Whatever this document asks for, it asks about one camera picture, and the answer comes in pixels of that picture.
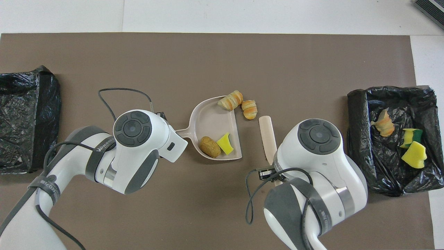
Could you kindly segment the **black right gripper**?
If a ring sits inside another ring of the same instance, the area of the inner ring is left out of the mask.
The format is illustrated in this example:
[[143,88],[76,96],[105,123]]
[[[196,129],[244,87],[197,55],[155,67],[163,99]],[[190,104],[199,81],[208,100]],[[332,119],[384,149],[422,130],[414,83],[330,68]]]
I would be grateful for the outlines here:
[[265,181],[276,174],[276,169],[273,167],[257,169],[257,174],[260,180]]

